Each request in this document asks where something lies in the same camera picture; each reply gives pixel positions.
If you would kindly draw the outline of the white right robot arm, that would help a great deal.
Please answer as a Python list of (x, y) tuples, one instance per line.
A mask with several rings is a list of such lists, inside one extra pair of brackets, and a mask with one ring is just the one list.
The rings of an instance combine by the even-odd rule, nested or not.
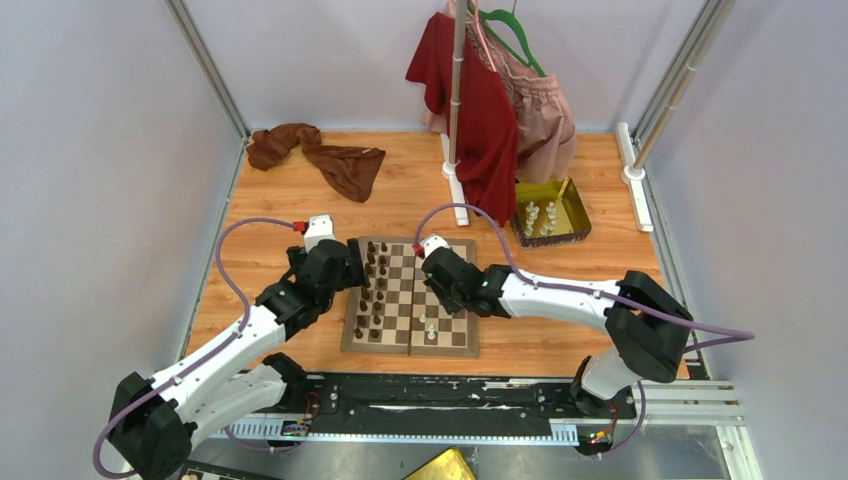
[(584, 417), (596, 417), (623, 389), (641, 381), (673, 382), (692, 317), (650, 276), (629, 271), (621, 280), (571, 281), (491, 265), (484, 270), (447, 246), (416, 246), (425, 285), (450, 313), (479, 317), (544, 317), (606, 333), (611, 345), (587, 357), (570, 389)]

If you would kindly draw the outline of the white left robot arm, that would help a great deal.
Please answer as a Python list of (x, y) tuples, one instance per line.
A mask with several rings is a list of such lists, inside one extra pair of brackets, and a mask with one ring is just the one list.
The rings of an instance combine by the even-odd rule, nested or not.
[(227, 329), (188, 357), (144, 377), (133, 372), (115, 390), (109, 421), (93, 462), (109, 443), (129, 464), (129, 475), (165, 479), (212, 434), (256, 410), (298, 411), (306, 400), (303, 368), (274, 348), (310, 327), (337, 293), (365, 282), (360, 246), (351, 238), (312, 241), (287, 252), (290, 268), (248, 304)]

